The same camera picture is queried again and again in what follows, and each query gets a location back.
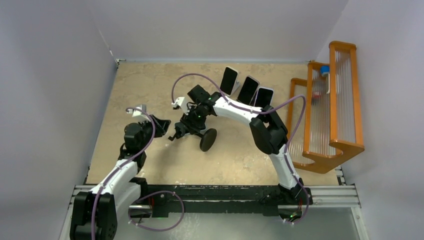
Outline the black round base phone stand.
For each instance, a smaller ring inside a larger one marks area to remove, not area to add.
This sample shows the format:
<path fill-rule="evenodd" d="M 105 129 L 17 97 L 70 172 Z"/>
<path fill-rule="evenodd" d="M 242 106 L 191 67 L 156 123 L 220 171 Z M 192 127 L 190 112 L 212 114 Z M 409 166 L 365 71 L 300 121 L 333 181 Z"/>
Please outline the black round base phone stand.
<path fill-rule="evenodd" d="M 175 139 L 180 139 L 185 135 L 195 135 L 200 138 L 199 148 L 203 152 L 207 152 L 214 145 L 218 131 L 215 128 L 207 129 L 204 133 L 195 132 L 190 133 L 188 129 L 185 128 L 175 128 L 175 134 L 168 137 L 168 140 L 174 141 Z"/>

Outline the white case phone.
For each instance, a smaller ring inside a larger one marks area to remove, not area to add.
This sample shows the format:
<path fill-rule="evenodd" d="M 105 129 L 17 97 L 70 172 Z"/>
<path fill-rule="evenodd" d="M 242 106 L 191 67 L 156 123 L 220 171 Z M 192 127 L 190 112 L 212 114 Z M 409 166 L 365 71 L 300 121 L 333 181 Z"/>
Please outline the white case phone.
<path fill-rule="evenodd" d="M 230 66 L 226 66 L 220 83 L 220 90 L 227 96 L 231 96 L 235 81 L 238 81 L 239 72 Z"/>

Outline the silver metal phone stand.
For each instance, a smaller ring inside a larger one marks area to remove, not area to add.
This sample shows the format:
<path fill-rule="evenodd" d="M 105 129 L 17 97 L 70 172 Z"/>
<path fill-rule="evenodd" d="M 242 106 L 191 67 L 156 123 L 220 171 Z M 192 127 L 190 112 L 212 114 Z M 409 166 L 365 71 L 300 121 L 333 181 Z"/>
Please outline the silver metal phone stand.
<path fill-rule="evenodd" d="M 235 92 L 238 90 L 239 87 L 240 87 L 240 82 L 238 80 L 236 80 L 234 82 L 233 87 L 232 87 L 232 91 L 231 91 L 232 96 L 235 94 Z"/>

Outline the purple case phone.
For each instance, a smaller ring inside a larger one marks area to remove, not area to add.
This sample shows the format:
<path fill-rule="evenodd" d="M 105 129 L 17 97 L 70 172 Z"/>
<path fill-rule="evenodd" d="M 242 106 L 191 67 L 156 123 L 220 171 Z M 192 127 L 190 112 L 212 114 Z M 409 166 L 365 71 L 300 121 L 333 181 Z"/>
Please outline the purple case phone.
<path fill-rule="evenodd" d="M 242 104 L 249 105 L 254 98 L 260 83 L 258 80 L 248 75 L 241 87 L 236 100 Z"/>

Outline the lilac case phone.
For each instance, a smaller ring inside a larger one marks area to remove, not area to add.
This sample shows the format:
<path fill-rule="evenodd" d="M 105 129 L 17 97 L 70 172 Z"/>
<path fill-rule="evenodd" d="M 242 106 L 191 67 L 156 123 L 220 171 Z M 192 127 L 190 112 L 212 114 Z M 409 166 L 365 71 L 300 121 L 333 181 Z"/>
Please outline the lilac case phone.
<path fill-rule="evenodd" d="M 274 90 L 272 88 L 261 86 L 256 91 L 253 106 L 264 108 L 271 104 L 273 96 Z"/>

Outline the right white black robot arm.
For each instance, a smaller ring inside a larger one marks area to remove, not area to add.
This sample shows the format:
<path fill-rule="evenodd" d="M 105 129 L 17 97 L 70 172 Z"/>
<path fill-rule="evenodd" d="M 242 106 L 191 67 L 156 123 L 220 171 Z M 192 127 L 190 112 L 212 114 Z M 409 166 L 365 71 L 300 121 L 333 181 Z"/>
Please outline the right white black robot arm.
<path fill-rule="evenodd" d="M 288 129 L 273 107 L 252 107 L 233 100 L 225 99 L 218 92 L 209 94 L 203 87 L 196 85 L 188 92 L 191 101 L 177 98 L 173 109 L 182 109 L 183 115 L 175 123 L 175 134 L 168 139 L 180 139 L 186 135 L 200 137 L 199 148 L 207 152 L 215 143 L 218 132 L 207 128 L 208 116 L 225 117 L 249 127 L 256 147 L 268 155 L 278 177 L 278 187 L 282 200 L 288 204 L 306 201 L 308 192 L 300 176 L 294 169 L 288 154 Z"/>

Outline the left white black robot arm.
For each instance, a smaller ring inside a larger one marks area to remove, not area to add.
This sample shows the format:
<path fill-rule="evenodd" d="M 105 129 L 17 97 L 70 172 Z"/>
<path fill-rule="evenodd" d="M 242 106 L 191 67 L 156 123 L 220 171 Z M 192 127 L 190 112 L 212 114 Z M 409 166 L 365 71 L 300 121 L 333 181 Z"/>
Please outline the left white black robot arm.
<path fill-rule="evenodd" d="M 124 142 L 111 172 L 89 191 L 80 191 L 73 201 L 69 237 L 72 240 L 112 240 L 119 218 L 131 203 L 149 199 L 147 182 L 136 177 L 143 168 L 145 150 L 154 138 L 164 136 L 171 124 L 153 114 L 141 114 L 136 122 L 125 126 Z"/>

